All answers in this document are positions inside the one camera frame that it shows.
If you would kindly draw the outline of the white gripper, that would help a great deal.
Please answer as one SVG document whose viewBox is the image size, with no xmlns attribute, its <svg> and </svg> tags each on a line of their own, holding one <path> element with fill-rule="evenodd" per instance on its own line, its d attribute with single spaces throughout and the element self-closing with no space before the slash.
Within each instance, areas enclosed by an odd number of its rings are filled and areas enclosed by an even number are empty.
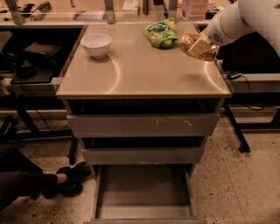
<svg viewBox="0 0 280 224">
<path fill-rule="evenodd" d="M 216 14 L 206 27 L 208 38 L 217 46 L 226 46 L 230 43 L 229 38 L 221 27 L 221 14 Z M 192 57 L 198 57 L 210 50 L 210 44 L 204 39 L 197 39 L 187 51 Z"/>
</svg>

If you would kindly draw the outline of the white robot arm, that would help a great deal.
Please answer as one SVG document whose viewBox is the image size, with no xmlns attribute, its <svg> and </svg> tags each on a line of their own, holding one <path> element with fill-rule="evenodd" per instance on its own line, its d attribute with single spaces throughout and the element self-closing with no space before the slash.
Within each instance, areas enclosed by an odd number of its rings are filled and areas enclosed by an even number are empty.
<svg viewBox="0 0 280 224">
<path fill-rule="evenodd" d="M 280 0 L 237 0 L 217 13 L 187 51 L 192 57 L 259 33 L 280 56 Z"/>
</svg>

